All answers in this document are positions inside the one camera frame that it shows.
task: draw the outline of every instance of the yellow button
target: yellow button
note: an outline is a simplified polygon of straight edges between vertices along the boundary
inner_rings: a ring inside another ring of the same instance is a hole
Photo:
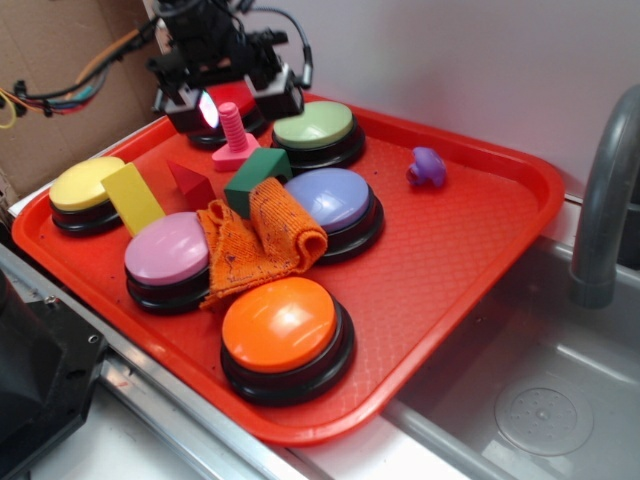
[[[319,284],[289,277],[243,294],[229,308],[222,340],[241,366],[281,373],[309,363],[336,330],[333,299]]]
[[[124,165],[124,161],[117,157],[98,157],[80,162],[53,182],[49,199],[59,210],[67,212],[95,207],[109,198],[101,181]]]

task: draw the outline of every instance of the pink bolt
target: pink bolt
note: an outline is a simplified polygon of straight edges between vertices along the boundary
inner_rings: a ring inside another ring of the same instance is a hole
[[[247,148],[249,146],[247,136],[237,105],[233,102],[225,102],[218,108],[218,113],[224,136],[227,137],[229,150],[235,153]]]
[[[244,131],[242,118],[235,103],[223,103],[218,107],[218,113],[227,143],[211,156],[213,167],[218,172],[237,170],[260,144],[253,135]]]

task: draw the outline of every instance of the purple rubber duck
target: purple rubber duck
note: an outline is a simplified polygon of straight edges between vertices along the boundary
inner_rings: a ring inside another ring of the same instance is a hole
[[[406,174],[411,185],[422,185],[427,180],[431,180],[438,188],[444,184],[447,168],[435,150],[416,147],[413,149],[413,158],[415,161],[409,166]]]

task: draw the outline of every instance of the faucet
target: faucet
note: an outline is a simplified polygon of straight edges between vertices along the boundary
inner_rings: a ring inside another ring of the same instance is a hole
[[[613,300],[616,263],[640,268],[640,85],[614,107],[584,195],[573,258],[571,300],[603,308]]]

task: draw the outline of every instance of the orange towel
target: orange towel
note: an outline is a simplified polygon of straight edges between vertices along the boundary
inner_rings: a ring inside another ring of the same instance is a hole
[[[275,178],[249,195],[251,220],[222,200],[198,218],[210,251],[210,292],[200,308],[293,273],[307,271],[327,250],[327,234]]]

